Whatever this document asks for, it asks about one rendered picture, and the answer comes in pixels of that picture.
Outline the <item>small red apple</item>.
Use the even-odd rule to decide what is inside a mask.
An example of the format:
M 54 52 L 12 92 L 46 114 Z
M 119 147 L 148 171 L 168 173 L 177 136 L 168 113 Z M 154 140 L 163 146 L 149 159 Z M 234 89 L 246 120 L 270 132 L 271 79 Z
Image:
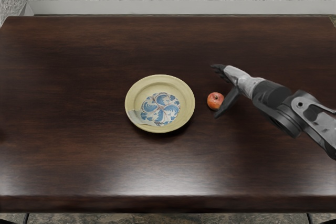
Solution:
M 210 109 L 217 111 L 224 101 L 224 96 L 218 92 L 212 92 L 207 97 L 207 105 Z

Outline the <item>beige plate with blue pattern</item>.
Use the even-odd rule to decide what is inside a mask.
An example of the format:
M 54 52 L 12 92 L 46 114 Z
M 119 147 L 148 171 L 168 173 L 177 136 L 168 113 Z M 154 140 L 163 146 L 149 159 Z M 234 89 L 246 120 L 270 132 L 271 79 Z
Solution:
M 124 107 L 130 121 L 151 133 L 167 133 L 184 126 L 195 110 L 192 89 L 177 77 L 147 76 L 127 92 Z

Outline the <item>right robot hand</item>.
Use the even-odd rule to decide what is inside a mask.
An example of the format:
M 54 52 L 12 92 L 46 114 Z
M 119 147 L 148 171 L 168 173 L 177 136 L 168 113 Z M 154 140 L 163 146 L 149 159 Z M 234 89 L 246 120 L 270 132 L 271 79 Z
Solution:
M 253 91 L 255 87 L 261 82 L 265 81 L 261 77 L 252 77 L 248 73 L 242 71 L 239 68 L 230 65 L 211 65 L 214 72 L 218 74 L 227 83 L 233 85 L 228 95 L 224 98 L 219 109 L 215 112 L 214 118 L 217 119 L 230 109 L 238 100 L 240 95 L 244 95 L 250 100 L 253 98 Z

